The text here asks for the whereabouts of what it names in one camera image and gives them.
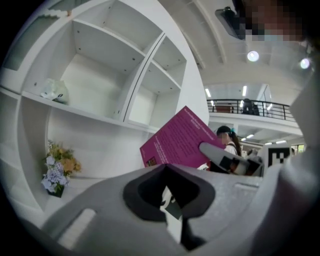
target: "metal railing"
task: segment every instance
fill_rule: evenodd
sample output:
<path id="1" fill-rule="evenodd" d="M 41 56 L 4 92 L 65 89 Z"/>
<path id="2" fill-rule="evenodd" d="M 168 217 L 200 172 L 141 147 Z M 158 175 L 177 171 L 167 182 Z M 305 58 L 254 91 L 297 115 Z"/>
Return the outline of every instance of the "metal railing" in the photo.
<path id="1" fill-rule="evenodd" d="M 259 100 L 244 99 L 208 99 L 210 113 L 232 113 L 295 122 L 289 105 Z"/>

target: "person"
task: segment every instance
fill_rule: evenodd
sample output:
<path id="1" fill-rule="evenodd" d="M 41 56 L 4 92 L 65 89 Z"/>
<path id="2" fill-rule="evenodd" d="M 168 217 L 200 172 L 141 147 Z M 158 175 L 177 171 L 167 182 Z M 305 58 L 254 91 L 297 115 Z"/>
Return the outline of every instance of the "person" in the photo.
<path id="1" fill-rule="evenodd" d="M 241 157 L 240 143 L 233 128 L 230 129 L 226 125 L 220 126 L 216 131 L 216 135 L 221 140 L 222 144 L 226 145 L 225 151 Z"/>

